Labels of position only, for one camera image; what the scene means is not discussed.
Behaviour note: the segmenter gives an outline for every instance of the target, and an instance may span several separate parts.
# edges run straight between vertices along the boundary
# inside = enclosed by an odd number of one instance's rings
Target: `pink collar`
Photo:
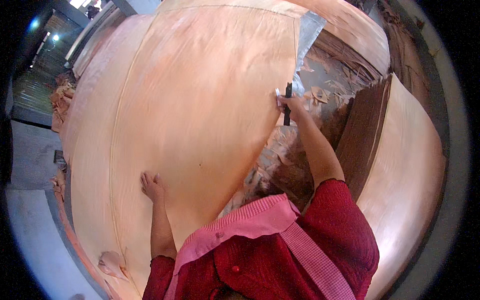
[[[287,194],[253,201],[188,236],[177,254],[173,275],[234,235],[250,239],[285,231],[300,215]]]

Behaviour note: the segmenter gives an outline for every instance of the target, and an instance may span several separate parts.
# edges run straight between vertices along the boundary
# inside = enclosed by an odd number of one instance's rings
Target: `woman's right hand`
[[[290,109],[290,119],[294,122],[298,123],[299,120],[305,117],[309,117],[309,113],[303,107],[302,100],[297,97],[295,94],[292,95],[291,98],[285,98],[285,96],[278,96],[278,101],[282,105],[288,105]]]

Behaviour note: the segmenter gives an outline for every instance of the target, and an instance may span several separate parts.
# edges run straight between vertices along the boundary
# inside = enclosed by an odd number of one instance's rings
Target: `woman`
[[[177,253],[159,177],[153,202],[150,299],[363,299],[379,260],[340,163],[299,98],[279,98],[297,123],[315,194],[304,216],[287,196],[247,204],[194,232]]]

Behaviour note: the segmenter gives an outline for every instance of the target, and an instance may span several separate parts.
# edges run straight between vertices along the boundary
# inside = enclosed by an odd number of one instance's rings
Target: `woman's arm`
[[[142,192],[153,202],[152,233],[150,235],[150,252],[152,259],[159,255],[177,257],[177,249],[173,241],[172,229],[165,211],[165,188],[157,174],[152,177],[143,172],[140,181]]]
[[[300,99],[296,96],[292,98],[279,97],[282,104],[287,104],[290,108],[290,118],[297,123],[300,139],[303,148],[307,153],[310,171],[313,175],[315,190],[319,184],[327,179],[345,181],[342,167],[338,162],[332,146],[325,136],[315,125],[310,114],[303,107]]]

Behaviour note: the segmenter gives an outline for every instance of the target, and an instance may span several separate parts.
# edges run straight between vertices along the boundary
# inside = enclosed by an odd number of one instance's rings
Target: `red cardigan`
[[[357,299],[377,270],[378,247],[367,220],[343,181],[320,184],[298,225],[337,266]],[[144,300],[163,299],[175,261],[152,260]],[[182,266],[176,299],[216,299],[229,287],[250,299],[325,299],[280,235],[234,236]]]

